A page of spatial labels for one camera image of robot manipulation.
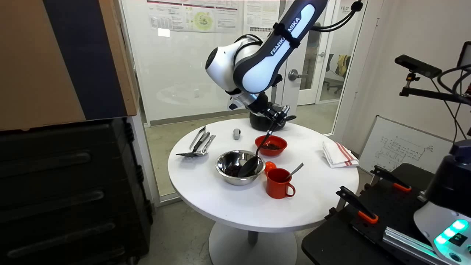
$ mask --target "small red bowl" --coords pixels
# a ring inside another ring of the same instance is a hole
[[[265,136],[266,135],[262,135],[255,139],[255,145],[257,146],[257,148],[262,143]],[[281,152],[283,152],[283,150],[288,146],[288,143],[283,138],[274,135],[270,135],[263,145],[267,144],[274,144],[280,148],[278,150],[270,150],[263,147],[260,148],[260,153],[267,157],[275,157],[281,154]]]

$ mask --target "whiteboard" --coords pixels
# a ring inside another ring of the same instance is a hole
[[[451,147],[450,140],[376,116],[359,166],[367,172],[375,165],[392,171],[409,163],[435,173]]]

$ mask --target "folded dish towel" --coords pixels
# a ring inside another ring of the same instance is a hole
[[[352,154],[352,152],[337,142],[322,142],[322,149],[324,150],[325,158],[329,162],[331,168],[350,168],[358,166],[358,159]]]

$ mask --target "paper on wall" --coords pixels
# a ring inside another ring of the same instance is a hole
[[[153,28],[210,33],[240,28],[237,0],[148,0],[147,5]]]
[[[279,11],[279,0],[244,1],[244,32],[267,38],[273,24],[278,22]]]

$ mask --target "metal mixing bowl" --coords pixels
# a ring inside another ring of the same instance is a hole
[[[255,169],[255,174],[250,175],[245,178],[238,178],[238,177],[231,177],[227,175],[226,169],[230,165],[236,166],[243,166],[247,160],[250,158],[255,157],[255,153],[245,150],[234,150],[229,151],[227,153],[222,154],[218,161],[216,162],[216,169],[224,177],[224,180],[229,182],[232,185],[242,186],[247,185],[254,181],[260,174],[262,174],[263,170],[265,170],[265,161],[261,157],[258,157],[258,164],[257,169]]]

